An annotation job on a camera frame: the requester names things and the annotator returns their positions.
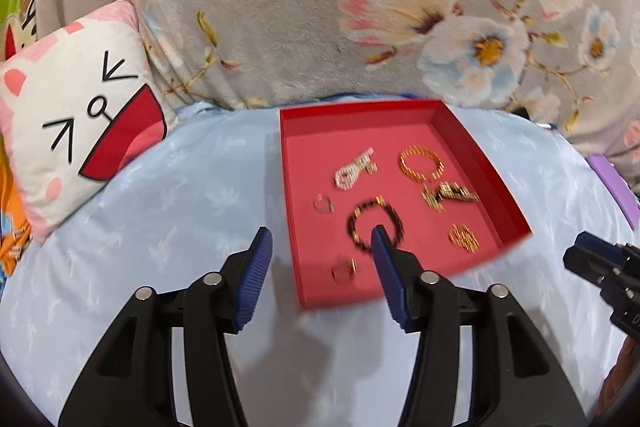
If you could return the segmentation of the gold chain cluster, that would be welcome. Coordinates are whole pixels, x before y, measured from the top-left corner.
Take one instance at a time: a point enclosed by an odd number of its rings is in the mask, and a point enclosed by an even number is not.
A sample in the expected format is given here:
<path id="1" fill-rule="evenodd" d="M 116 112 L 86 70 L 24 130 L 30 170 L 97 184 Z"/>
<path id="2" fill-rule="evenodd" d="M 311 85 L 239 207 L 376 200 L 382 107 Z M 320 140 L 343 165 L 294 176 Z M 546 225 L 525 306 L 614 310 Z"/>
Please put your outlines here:
<path id="1" fill-rule="evenodd" d="M 448 232 L 448 239 L 452 245 L 469 251 L 469 253 L 474 254 L 480 250 L 480 242 L 473 231 L 464 223 L 453 225 Z"/>

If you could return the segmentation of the gold wrist watch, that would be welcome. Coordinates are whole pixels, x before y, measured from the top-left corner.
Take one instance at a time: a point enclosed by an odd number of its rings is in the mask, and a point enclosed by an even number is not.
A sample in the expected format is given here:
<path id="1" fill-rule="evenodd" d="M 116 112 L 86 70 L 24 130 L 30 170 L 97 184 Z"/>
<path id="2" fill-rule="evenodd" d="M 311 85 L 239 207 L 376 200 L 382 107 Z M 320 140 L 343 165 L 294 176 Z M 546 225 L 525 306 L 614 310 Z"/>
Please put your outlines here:
<path id="1" fill-rule="evenodd" d="M 460 202 L 477 202 L 480 198 L 465 186 L 456 182 L 442 182 L 438 186 L 437 196 L 440 200 L 452 199 Z"/>

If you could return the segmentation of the gold chain cuff bangle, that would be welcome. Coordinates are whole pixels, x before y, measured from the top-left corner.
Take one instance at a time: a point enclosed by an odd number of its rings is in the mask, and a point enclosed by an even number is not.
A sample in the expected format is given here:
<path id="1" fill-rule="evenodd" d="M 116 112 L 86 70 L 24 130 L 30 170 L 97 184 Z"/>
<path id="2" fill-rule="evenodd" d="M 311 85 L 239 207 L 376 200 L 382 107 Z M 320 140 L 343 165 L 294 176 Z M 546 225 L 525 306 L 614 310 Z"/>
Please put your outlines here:
<path id="1" fill-rule="evenodd" d="M 413 169 L 408 163 L 408 158 L 411 156 L 422 156 L 428 158 L 434 164 L 433 171 L 426 174 Z M 405 176 L 408 176 L 409 179 L 418 183 L 436 181 L 444 174 L 445 171 L 445 165 L 442 162 L 442 158 L 432 150 L 421 145 L 411 145 L 406 147 L 405 150 L 402 150 L 398 156 L 398 166 Z"/>

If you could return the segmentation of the red shallow jewelry box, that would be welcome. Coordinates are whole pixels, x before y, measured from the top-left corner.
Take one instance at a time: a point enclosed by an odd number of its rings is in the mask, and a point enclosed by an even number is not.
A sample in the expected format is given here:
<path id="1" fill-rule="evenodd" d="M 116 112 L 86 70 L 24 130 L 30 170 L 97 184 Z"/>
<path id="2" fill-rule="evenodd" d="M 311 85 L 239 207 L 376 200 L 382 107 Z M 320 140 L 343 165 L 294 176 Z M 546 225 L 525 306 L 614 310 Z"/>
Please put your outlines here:
<path id="1" fill-rule="evenodd" d="M 382 288 L 370 242 L 375 225 L 427 269 L 451 277 L 505 254 L 529 236 L 518 203 L 468 128 L 442 102 L 402 100 L 287 108 L 280 114 L 286 217 L 299 306 L 329 308 L 376 299 Z M 411 145 L 445 165 L 436 181 L 405 176 L 398 156 Z M 443 199 L 456 182 L 477 202 Z M 472 254 L 448 232 L 464 223 L 480 242 Z"/>

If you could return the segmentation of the purple object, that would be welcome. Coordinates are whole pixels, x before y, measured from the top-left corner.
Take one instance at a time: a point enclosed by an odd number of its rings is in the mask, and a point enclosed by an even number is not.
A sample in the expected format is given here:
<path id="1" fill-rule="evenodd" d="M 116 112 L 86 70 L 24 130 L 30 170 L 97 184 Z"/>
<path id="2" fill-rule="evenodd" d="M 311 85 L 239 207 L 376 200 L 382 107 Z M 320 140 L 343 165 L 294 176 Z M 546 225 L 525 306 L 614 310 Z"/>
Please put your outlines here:
<path id="1" fill-rule="evenodd" d="M 633 230 L 637 230 L 640 219 L 639 201 L 628 183 L 604 155 L 590 155 L 586 161 L 622 210 L 628 225 Z"/>

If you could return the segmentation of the blue white pen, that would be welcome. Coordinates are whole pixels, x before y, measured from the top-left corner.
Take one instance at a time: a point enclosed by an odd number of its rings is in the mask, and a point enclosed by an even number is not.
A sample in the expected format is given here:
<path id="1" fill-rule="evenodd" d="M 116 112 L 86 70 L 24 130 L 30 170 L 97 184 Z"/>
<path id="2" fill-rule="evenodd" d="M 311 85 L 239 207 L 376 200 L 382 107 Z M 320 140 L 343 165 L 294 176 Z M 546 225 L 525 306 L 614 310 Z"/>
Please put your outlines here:
<path id="1" fill-rule="evenodd" d="M 556 129 L 558 129 L 558 126 L 556 124 L 550 124 L 550 122 L 536 122 L 536 125 L 538 127 L 541 127 L 542 129 L 546 129 L 546 130 L 556 130 Z"/>

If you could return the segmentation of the grey floral blanket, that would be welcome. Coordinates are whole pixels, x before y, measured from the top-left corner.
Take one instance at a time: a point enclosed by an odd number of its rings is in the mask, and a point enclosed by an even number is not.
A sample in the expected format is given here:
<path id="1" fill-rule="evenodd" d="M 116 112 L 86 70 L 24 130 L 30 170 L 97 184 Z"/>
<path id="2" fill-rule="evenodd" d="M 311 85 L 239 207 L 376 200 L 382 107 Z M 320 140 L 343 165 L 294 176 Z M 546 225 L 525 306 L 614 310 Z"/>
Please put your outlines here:
<path id="1" fill-rule="evenodd" d="M 40 35 L 113 0 L 35 0 Z M 340 93 L 522 110 L 639 182 L 639 0 L 130 0 L 173 106 Z"/>

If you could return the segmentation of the cat face cushion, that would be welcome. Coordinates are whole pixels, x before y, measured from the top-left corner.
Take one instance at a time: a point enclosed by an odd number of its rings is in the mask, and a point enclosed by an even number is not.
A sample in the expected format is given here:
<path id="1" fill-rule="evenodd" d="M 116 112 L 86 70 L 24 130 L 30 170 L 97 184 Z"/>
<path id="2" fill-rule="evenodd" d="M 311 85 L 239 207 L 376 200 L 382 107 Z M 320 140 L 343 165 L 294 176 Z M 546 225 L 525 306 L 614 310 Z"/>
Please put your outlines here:
<path id="1" fill-rule="evenodd" d="M 153 81 L 128 0 L 102 6 L 1 65 L 1 133 L 38 242 L 177 124 Z"/>

